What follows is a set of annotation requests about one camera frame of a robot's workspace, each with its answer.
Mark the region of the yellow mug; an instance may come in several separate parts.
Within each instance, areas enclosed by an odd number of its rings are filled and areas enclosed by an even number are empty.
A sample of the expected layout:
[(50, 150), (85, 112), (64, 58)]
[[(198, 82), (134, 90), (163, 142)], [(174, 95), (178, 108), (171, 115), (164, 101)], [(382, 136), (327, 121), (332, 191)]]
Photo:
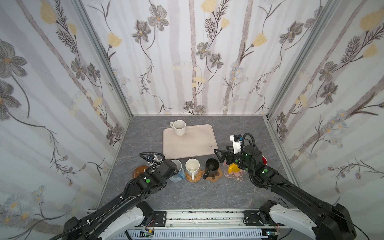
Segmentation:
[(236, 164), (231, 164), (229, 165), (229, 168), (228, 168), (228, 173), (231, 175), (231, 174), (235, 174), (235, 173), (239, 173), (241, 172), (242, 170), (238, 167), (238, 165)]

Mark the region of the black mug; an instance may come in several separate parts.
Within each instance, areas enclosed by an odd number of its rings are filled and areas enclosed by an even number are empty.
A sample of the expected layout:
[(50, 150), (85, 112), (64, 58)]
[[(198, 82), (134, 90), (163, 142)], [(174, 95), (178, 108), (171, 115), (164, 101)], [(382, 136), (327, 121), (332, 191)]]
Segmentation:
[(218, 160), (213, 158), (208, 159), (205, 164), (203, 179), (214, 178), (218, 173), (219, 167), (220, 163)]

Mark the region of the pink flower coaster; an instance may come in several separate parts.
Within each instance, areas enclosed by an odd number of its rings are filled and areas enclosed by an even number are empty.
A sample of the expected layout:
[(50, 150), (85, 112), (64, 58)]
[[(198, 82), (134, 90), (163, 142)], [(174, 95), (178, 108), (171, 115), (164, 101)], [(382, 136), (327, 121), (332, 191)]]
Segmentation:
[(225, 170), (223, 171), (223, 174), (229, 178), (229, 179), (234, 179), (235, 181), (237, 182), (242, 182), (243, 179), (244, 179), (244, 176), (248, 173), (246, 170), (242, 170), (241, 172), (239, 173), (235, 173), (234, 175), (233, 174), (229, 174), (228, 173), (228, 168), (229, 168), (229, 165), (227, 165), (227, 163), (225, 162), (224, 163), (224, 168)]

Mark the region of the brown paw-shaped coaster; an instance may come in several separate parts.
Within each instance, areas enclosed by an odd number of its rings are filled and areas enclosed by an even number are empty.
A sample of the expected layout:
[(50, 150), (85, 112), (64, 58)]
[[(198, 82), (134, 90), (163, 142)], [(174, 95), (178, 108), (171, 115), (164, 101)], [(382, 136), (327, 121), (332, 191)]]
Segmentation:
[(212, 183), (215, 183), (217, 182), (221, 177), (223, 176), (223, 171), (221, 168), (218, 169), (218, 172), (216, 173), (216, 175), (214, 177), (207, 177), (206, 180), (212, 182)]

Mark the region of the white mug red inside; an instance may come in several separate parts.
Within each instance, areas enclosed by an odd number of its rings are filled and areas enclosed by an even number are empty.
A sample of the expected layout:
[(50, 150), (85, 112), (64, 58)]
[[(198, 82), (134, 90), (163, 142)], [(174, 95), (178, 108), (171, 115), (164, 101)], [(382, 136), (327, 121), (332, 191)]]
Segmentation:
[(264, 156), (262, 156), (262, 160), (263, 160), (263, 163), (264, 163), (265, 165), (268, 164), (268, 160), (267, 160)]

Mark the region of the beige plastic tray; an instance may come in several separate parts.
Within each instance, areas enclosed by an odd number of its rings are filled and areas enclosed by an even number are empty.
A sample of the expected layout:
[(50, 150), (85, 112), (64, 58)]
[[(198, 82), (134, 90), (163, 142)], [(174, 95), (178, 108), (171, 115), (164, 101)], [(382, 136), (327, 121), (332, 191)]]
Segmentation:
[(163, 131), (163, 154), (169, 160), (208, 156), (217, 148), (211, 125), (186, 127), (183, 136), (177, 136), (171, 128)]

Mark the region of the light blue mug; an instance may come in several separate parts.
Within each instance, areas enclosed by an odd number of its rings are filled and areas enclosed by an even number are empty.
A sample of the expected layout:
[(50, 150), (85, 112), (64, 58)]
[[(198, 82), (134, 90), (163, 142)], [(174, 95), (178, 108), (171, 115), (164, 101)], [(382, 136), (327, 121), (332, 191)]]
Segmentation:
[(176, 175), (169, 178), (169, 180), (172, 182), (180, 182), (185, 179), (185, 171), (183, 169), (183, 165), (179, 160), (172, 160), (172, 162), (177, 166), (177, 173)]

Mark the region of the white speckled mug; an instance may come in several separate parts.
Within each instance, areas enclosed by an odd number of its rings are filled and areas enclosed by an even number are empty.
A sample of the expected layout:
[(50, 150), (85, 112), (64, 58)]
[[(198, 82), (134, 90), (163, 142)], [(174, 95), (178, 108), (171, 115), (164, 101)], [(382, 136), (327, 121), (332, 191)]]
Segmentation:
[(186, 134), (187, 125), (183, 120), (177, 120), (175, 122), (170, 122), (170, 127), (173, 129), (174, 134), (181, 137)]

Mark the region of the brown wooden round coaster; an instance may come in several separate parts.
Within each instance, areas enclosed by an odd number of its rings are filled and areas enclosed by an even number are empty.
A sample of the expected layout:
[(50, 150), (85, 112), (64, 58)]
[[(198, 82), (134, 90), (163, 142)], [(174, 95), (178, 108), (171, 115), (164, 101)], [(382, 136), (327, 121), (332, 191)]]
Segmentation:
[(137, 178), (140, 174), (144, 173), (148, 166), (139, 166), (137, 167), (132, 174), (133, 179)]

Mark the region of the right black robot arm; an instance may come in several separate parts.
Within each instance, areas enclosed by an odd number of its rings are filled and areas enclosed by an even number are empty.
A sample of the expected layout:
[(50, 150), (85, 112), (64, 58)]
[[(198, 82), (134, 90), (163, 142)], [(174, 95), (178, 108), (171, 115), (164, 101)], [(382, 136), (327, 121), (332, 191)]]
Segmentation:
[(232, 135), (230, 139), (232, 146), (214, 150), (219, 162), (245, 170), (254, 186), (279, 195), (298, 209), (296, 212), (275, 201), (267, 201), (254, 217), (245, 215), (245, 224), (284, 225), (313, 240), (354, 240), (357, 237), (350, 213), (344, 206), (332, 205), (310, 195), (266, 165), (252, 134)]

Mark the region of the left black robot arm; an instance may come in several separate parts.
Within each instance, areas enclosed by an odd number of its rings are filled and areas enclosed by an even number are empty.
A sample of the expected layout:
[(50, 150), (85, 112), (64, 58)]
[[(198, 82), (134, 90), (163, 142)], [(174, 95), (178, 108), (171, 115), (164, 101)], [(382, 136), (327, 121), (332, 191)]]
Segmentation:
[(95, 212), (65, 223), (64, 231), (52, 240), (101, 240), (102, 233), (124, 213), (142, 205), (150, 195), (165, 188), (167, 180), (176, 175), (177, 165), (161, 153), (143, 152), (139, 156), (150, 163), (143, 173), (130, 180), (124, 190)]

